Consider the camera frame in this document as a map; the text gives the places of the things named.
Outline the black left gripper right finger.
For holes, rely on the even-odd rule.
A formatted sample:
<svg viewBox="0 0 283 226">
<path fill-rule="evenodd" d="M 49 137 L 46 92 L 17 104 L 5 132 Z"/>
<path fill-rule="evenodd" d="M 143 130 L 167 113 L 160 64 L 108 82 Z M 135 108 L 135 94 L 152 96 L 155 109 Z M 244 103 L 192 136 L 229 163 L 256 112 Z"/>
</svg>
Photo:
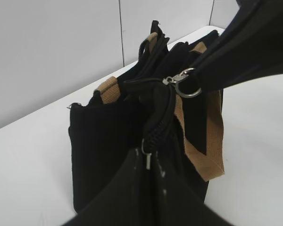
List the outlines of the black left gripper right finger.
<svg viewBox="0 0 283 226">
<path fill-rule="evenodd" d="M 203 91 L 283 74 L 283 0 L 246 0 L 220 37 L 192 64 Z"/>
</svg>

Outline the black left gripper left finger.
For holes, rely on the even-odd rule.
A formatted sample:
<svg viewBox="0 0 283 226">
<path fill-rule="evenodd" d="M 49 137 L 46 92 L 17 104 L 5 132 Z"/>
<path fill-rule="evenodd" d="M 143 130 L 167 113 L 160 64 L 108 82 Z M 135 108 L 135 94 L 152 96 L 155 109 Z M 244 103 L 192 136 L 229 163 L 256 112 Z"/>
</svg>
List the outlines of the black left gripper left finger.
<svg viewBox="0 0 283 226">
<path fill-rule="evenodd" d="M 140 149 L 124 163 L 72 226 L 215 226 L 217 215 L 176 173 L 169 158 L 147 161 Z"/>
</svg>

